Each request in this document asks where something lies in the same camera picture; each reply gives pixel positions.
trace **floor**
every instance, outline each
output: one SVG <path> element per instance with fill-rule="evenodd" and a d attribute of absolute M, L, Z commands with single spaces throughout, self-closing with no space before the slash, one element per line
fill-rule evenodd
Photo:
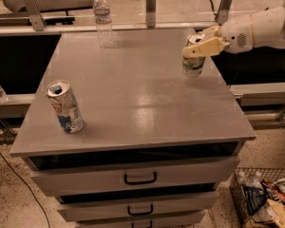
<path fill-rule="evenodd" d="M 124 2 L 110 0 L 112 4 L 113 18 L 118 20 L 118 14 L 122 14 Z M 120 16 L 120 23 L 143 21 L 141 0 L 138 1 L 135 16 L 130 16 L 128 11 L 124 17 Z M 213 12 L 209 0 L 190 0 L 190 4 L 184 6 L 181 1 L 187 0 L 158 0 L 159 17 L 162 22 L 213 20 Z M 219 0 L 214 0 L 215 8 Z M 279 6 L 284 0 L 234 0 L 230 16 L 238 16 L 246 12 L 265 10 Z M 195 15 L 188 15 L 190 10 Z M 0 13 L 8 12 L 0 0 Z M 78 12 L 78 23 L 85 23 L 89 11 Z M 239 153 L 243 167 L 261 168 L 285 168 L 285 127 L 282 127 L 275 119 L 275 113 L 247 114 L 251 125 L 256 131 L 256 139 L 247 142 Z M 54 198 L 47 198 L 31 181 L 29 170 L 22 160 L 11 158 L 10 146 L 0 145 L 0 152 L 8 163 L 28 184 L 32 192 L 44 208 L 50 227 L 67 228 L 74 227 L 74 223 L 66 223 L 56 211 L 58 202 Z M 240 227 L 235 212 L 234 204 L 229 191 L 229 181 L 223 182 L 218 188 L 220 197 L 214 207 L 205 211 L 205 216 L 200 224 L 189 225 L 188 228 L 237 228 Z M 46 228 L 48 227 L 45 215 L 24 183 L 10 170 L 4 159 L 0 156 L 0 228 Z"/>

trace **metal post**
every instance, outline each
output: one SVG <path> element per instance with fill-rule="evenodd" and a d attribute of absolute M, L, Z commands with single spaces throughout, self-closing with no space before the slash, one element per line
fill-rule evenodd
<path fill-rule="evenodd" d="M 38 10 L 35 0 L 23 0 L 25 2 L 27 12 L 31 25 L 35 31 L 43 31 L 46 23 L 41 17 L 40 11 Z"/>
<path fill-rule="evenodd" d="M 227 21 L 231 3 L 232 0 L 220 0 L 218 13 L 216 15 L 216 22 L 219 25 L 222 25 L 224 22 Z"/>
<path fill-rule="evenodd" d="M 156 0 L 145 0 L 145 23 L 148 28 L 156 26 Z"/>

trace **silver can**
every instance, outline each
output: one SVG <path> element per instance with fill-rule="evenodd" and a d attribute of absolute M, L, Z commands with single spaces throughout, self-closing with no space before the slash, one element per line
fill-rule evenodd
<path fill-rule="evenodd" d="M 83 128 L 83 118 L 68 81 L 57 80 L 50 83 L 46 88 L 46 94 L 60 126 L 66 133 L 75 133 Z"/>
<path fill-rule="evenodd" d="M 187 39 L 186 46 L 196 44 L 201 40 L 199 34 L 190 35 Z M 188 77 L 197 77 L 201 75 L 205 57 L 187 58 L 182 55 L 182 72 Z"/>

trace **can lid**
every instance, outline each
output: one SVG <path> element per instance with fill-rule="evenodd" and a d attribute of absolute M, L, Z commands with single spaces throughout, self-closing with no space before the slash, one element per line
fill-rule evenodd
<path fill-rule="evenodd" d="M 69 83 L 64 81 L 57 81 L 47 86 L 47 95 L 56 97 L 65 94 L 69 90 Z"/>

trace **wire basket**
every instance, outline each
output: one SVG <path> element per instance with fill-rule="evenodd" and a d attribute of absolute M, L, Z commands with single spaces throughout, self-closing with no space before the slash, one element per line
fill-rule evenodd
<path fill-rule="evenodd" d="M 273 169 L 273 168 L 237 168 L 232 175 L 230 181 L 230 192 L 237 211 L 238 221 L 243 227 L 246 223 L 251 222 L 250 216 L 247 211 L 246 199 L 242 191 L 241 186 L 237 181 L 238 172 L 244 172 L 246 176 L 255 174 L 256 171 L 262 174 L 262 178 L 268 181 L 277 181 L 285 178 L 285 169 Z"/>

